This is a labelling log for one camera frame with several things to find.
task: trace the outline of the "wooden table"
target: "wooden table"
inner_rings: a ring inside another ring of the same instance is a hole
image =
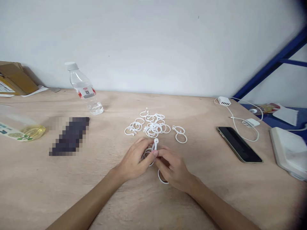
[[[212,98],[121,92],[98,92],[104,113],[92,116],[72,89],[41,92],[30,97],[0,98],[47,127],[43,137],[17,142],[0,136],[0,229],[44,229],[90,191],[120,162],[139,137],[124,129],[140,117],[165,115],[166,124],[182,126],[188,142],[180,144],[175,132],[159,135],[183,156],[188,169],[222,199],[262,229],[291,229],[299,220],[306,183],[277,166],[269,136],[261,122],[260,138],[248,144],[263,164],[239,161],[218,134],[216,126],[233,126],[229,111]],[[232,101],[234,116],[253,114]],[[89,131],[77,156],[50,157],[49,148],[68,117],[90,116]],[[255,138],[252,129],[238,121],[240,133]],[[217,229],[187,194],[162,184],[156,166],[125,183],[109,200],[91,229]]]

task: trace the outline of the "white bottle cap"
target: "white bottle cap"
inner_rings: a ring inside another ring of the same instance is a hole
[[[79,69],[75,62],[65,62],[67,70],[77,70]]]
[[[257,113],[257,110],[256,109],[250,109],[249,110],[251,113]]]

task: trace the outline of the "plastic container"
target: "plastic container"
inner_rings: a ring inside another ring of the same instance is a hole
[[[0,136],[28,142],[40,138],[45,131],[44,126],[22,114],[18,109],[0,104]]]
[[[79,70],[75,62],[65,63],[67,70],[70,72],[70,83],[77,91],[79,97],[86,103],[89,111],[93,115],[103,113],[103,106],[97,100],[96,91],[91,81]]]
[[[263,113],[274,113],[280,109],[280,106],[274,103],[261,104],[258,105],[258,107]],[[253,106],[249,111],[255,115],[261,115],[261,111],[255,106]]]

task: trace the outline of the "white paper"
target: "white paper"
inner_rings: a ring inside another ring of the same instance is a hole
[[[0,94],[1,97],[12,97],[14,94]]]
[[[288,109],[280,104],[278,105],[280,106],[280,109],[274,112],[273,116],[289,123],[290,125],[296,126],[298,111]]]
[[[37,91],[35,91],[35,92],[31,93],[31,94],[28,94],[28,95],[21,95],[21,96],[22,96],[22,97],[28,97],[28,96],[31,96],[31,95],[33,95],[33,94],[36,94],[36,93],[39,93],[39,92],[42,92],[42,91],[45,91],[45,90],[48,89],[48,88],[46,88],[46,87],[44,87],[44,86],[41,86],[41,85],[38,85],[37,87],[38,87],[38,90],[37,90]]]

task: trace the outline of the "white wall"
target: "white wall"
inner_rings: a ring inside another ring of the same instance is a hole
[[[307,45],[291,59],[307,62]],[[307,108],[307,68],[282,64],[243,100],[253,104],[278,102],[283,106]]]
[[[302,28],[292,2],[0,0],[0,60],[49,87],[75,61],[100,90],[231,96]]]

